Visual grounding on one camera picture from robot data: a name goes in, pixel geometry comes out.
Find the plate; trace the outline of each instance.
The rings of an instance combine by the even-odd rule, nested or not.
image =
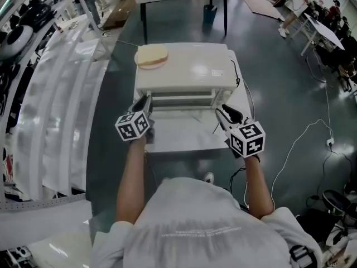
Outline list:
[[[135,63],[138,65],[138,52],[136,52],[135,57],[134,57]],[[143,65],[143,66],[139,66],[139,68],[141,69],[155,69],[155,68],[159,68],[160,66],[165,65],[167,62],[167,59],[161,63],[158,64],[154,64],[154,65]]]

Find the white t-shirt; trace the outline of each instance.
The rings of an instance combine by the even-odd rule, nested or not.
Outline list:
[[[285,6],[293,11],[297,17],[299,17],[308,7],[305,0],[288,0],[285,3]]]
[[[135,225],[116,222],[97,233],[90,267],[284,268],[292,267],[294,245],[312,250],[320,267],[318,244],[287,208],[260,221],[225,189],[175,178],[158,187]]]

